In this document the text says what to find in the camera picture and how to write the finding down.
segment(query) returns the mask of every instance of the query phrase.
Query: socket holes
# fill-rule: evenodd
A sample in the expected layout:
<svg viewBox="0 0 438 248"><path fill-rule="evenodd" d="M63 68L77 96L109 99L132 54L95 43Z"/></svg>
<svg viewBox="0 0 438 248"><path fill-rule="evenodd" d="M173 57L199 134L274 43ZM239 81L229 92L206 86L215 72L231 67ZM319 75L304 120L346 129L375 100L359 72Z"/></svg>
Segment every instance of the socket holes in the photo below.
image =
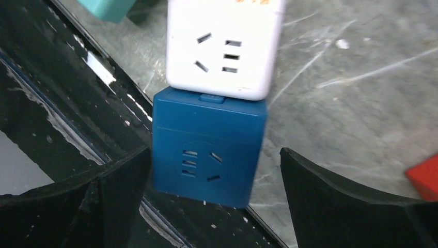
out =
<svg viewBox="0 0 438 248"><path fill-rule="evenodd" d="M200 38L197 39L198 44L201 44L201 43L203 43L204 41L206 41L206 40L208 40L210 38L211 38L211 33L208 33L208 34L206 34L204 36L201 36Z"/></svg>
<svg viewBox="0 0 438 248"><path fill-rule="evenodd" d="M224 58L239 60L240 56L239 55L224 54Z"/></svg>
<svg viewBox="0 0 438 248"><path fill-rule="evenodd" d="M214 177L209 177L209 178L207 178L207 181L208 182L211 182L211 181L216 181L216 180L219 180L221 177L219 176L219 175L217 175L217 176L214 176Z"/></svg>
<svg viewBox="0 0 438 248"><path fill-rule="evenodd" d="M195 151L189 151L189 150L184 150L184 151L182 152L182 155L183 155L183 156L186 156L186 157L190 157L190 158L196 158L196 157L198 157L198 153L197 153L197 152L195 152Z"/></svg>
<svg viewBox="0 0 438 248"><path fill-rule="evenodd" d="M191 168L196 168L196 163L193 162L193 161L183 160L182 161L182 165L188 166L188 167L191 167Z"/></svg>
<svg viewBox="0 0 438 248"><path fill-rule="evenodd" d="M188 177L196 177L196 172L191 171L191 170L183 169L183 170L182 170L182 174L183 174L184 176L188 176Z"/></svg>
<svg viewBox="0 0 438 248"><path fill-rule="evenodd" d="M242 46L242 42L241 41L235 41L235 40L227 40L225 41L225 45L230 45L233 47L241 47Z"/></svg>
<svg viewBox="0 0 438 248"><path fill-rule="evenodd" d="M206 66L204 66L203 64L201 64L201 62L196 61L196 62L195 62L195 65L196 65L197 67L199 67L201 70L203 70L204 72L208 72L208 68L207 68Z"/></svg>
<svg viewBox="0 0 438 248"><path fill-rule="evenodd" d="M216 155L214 152L211 152L210 153L210 156L214 159L214 160L216 160L216 161L218 161L219 163L222 163L222 158L221 157L219 157L218 155Z"/></svg>
<svg viewBox="0 0 438 248"><path fill-rule="evenodd" d="M231 73L237 73L237 68L222 67L222 71L231 72Z"/></svg>

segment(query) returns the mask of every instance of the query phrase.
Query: teal object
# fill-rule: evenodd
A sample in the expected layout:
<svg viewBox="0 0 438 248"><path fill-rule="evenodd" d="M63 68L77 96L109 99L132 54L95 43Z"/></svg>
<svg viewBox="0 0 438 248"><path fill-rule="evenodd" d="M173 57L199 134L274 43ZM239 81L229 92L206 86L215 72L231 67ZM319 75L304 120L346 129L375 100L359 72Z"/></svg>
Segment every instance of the teal object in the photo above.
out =
<svg viewBox="0 0 438 248"><path fill-rule="evenodd" d="M95 17L119 23L132 8L136 0L77 0Z"/></svg>

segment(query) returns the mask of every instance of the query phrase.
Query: blue power strip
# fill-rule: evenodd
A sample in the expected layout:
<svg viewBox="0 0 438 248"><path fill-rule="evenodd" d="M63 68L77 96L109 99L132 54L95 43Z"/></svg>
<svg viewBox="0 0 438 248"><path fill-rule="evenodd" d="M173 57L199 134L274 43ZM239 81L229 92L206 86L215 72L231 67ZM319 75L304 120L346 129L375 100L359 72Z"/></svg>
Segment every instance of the blue power strip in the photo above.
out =
<svg viewBox="0 0 438 248"><path fill-rule="evenodd" d="M249 204L267 119L264 100L168 87L154 96L153 186L236 208Z"/></svg>

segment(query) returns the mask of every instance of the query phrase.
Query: power strip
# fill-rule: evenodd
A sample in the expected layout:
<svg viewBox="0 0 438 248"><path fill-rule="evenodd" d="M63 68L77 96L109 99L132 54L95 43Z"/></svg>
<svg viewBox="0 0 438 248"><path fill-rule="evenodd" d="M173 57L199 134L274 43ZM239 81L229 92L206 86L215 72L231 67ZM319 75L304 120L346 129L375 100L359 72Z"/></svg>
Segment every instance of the power strip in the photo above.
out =
<svg viewBox="0 0 438 248"><path fill-rule="evenodd" d="M285 7L285 0L169 0L169 85L244 100L264 99Z"/></svg>
<svg viewBox="0 0 438 248"><path fill-rule="evenodd" d="M153 103L154 189L246 208L268 116L266 102L167 87Z"/></svg>

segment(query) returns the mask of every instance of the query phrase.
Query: white power strip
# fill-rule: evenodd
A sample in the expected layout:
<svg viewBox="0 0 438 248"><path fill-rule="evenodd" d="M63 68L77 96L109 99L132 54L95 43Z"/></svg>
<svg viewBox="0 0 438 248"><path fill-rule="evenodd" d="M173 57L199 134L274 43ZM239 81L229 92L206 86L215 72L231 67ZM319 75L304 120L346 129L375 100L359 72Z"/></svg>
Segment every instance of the white power strip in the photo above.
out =
<svg viewBox="0 0 438 248"><path fill-rule="evenodd" d="M262 100L285 0L169 0L166 77L177 89Z"/></svg>

